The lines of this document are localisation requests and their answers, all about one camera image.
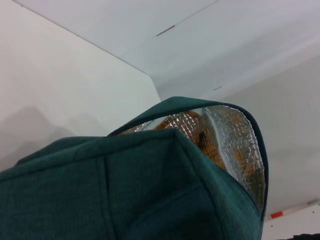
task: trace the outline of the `teal fabric bag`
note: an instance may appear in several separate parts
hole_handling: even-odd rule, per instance
[[[245,188],[178,129],[121,134],[164,116],[220,102],[169,98],[107,137],[68,137],[0,173],[0,239],[258,240],[261,209]]]

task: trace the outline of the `white ceiling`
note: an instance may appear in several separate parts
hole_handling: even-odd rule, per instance
[[[16,1],[150,75],[162,99],[225,96],[320,53],[319,0]]]

